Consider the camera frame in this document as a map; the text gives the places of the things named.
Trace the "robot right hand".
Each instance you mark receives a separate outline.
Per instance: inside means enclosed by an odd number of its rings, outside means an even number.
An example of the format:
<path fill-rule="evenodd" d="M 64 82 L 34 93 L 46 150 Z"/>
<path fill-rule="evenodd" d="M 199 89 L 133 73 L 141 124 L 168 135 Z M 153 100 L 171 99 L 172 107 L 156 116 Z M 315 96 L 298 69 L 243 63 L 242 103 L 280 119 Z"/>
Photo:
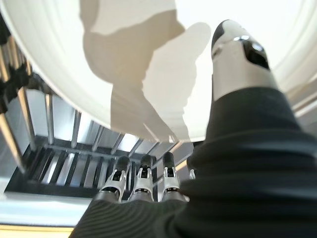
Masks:
<path fill-rule="evenodd" d="M 211 44 L 212 103 L 204 142 L 168 200 L 117 203 L 103 189 L 73 238 L 314 238 L 317 141 L 298 125 L 266 53 L 225 20 Z"/>

